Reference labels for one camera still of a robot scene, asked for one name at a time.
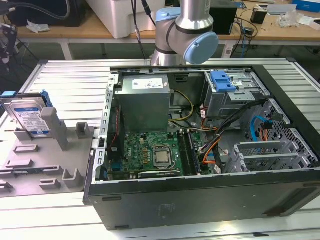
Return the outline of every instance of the white storage box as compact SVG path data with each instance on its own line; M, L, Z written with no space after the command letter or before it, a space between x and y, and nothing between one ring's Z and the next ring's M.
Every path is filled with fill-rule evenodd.
M131 0L86 0L115 39L125 38L136 32ZM166 0L147 0L151 15L156 21L156 12L165 7ZM141 0L136 0L136 22L140 32L155 30L146 15Z

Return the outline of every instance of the green motherboard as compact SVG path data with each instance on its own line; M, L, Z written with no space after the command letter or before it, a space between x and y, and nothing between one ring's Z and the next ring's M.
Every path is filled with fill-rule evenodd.
M191 133L195 150L202 145L198 132ZM184 174L176 132L126 134L122 170L156 171L176 170Z

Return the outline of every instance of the wooden desk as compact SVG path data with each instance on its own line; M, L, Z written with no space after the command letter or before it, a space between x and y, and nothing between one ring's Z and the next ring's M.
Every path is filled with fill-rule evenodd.
M247 9L252 9L256 2L245 2ZM237 15L241 16L244 10L239 9ZM303 12L305 16L318 17L320 13ZM243 19L250 21L252 11L246 11L241 16ZM299 27L280 28L276 25L278 16L265 17L263 24L256 24L258 28L258 35L251 42L253 45L279 45L279 46L319 46L320 45L320 31L305 25ZM244 26L250 26L249 23L244 23ZM102 51L106 51L104 44L110 43L137 43L136 35L131 34L129 37L115 39L111 33L93 13L89 12L85 22L80 27L63 27L53 26L51 31L41 32L39 34L33 33L26 27L18 27L18 37L29 43L59 43L62 47L66 60L72 60L72 52L69 44L71 43L96 43L101 44ZM145 44L154 44L156 42L155 31L142 31L142 42ZM222 57L230 58L231 51L240 38L240 28L234 25L230 35L219 35L219 43L224 45Z

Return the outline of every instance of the black box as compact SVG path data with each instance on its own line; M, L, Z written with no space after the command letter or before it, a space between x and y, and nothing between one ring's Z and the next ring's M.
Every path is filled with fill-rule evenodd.
M253 24L263 24L264 20L266 18L267 15L267 11L265 10L256 10L253 9L252 15L251 15L251 22Z
M210 15L213 17L213 32L230 35L237 14L237 6L230 0L211 1Z
M12 3L29 3L48 10L59 16L66 15L66 0L10 0ZM85 0L69 0L70 16L66 20L55 19L41 11L17 7L16 11L7 16L11 23L17 27L25 27L27 19L34 24L48 24L49 26L79 27L86 17Z

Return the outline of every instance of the ram slot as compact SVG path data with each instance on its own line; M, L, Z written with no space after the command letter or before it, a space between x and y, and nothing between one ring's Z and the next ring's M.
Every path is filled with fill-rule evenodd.
M192 176L196 175L196 167L192 156L192 149L190 146L190 141L187 133L177 134L179 152L181 156L183 175Z

